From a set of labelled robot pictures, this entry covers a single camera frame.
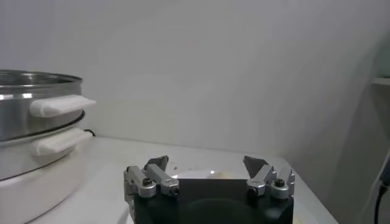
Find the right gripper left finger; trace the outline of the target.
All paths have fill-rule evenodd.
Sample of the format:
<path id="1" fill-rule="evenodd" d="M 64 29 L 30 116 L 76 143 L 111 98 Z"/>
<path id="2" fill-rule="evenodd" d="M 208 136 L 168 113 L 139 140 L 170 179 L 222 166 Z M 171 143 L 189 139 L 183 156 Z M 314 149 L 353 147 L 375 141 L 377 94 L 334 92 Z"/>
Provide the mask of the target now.
<path id="1" fill-rule="evenodd" d="M 125 201 L 136 196 L 150 199 L 158 192 L 169 197 L 178 197 L 179 180 L 165 172 L 168 161 L 168 156 L 161 156 L 150 159 L 142 169 L 138 166 L 128 166 L 123 173 Z"/>

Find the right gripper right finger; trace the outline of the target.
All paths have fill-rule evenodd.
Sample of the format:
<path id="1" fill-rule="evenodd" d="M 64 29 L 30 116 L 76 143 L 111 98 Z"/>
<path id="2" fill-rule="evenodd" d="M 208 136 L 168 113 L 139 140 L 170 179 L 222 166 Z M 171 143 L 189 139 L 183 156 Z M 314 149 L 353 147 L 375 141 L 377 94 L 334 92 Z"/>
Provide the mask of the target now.
<path id="1" fill-rule="evenodd" d="M 247 194 L 250 198 L 260 198 L 266 192 L 278 200 L 294 196 L 296 178 L 292 169 L 283 168 L 277 172 L 264 159 L 250 156 L 245 156 L 243 163 L 250 177 L 246 181 Z"/>

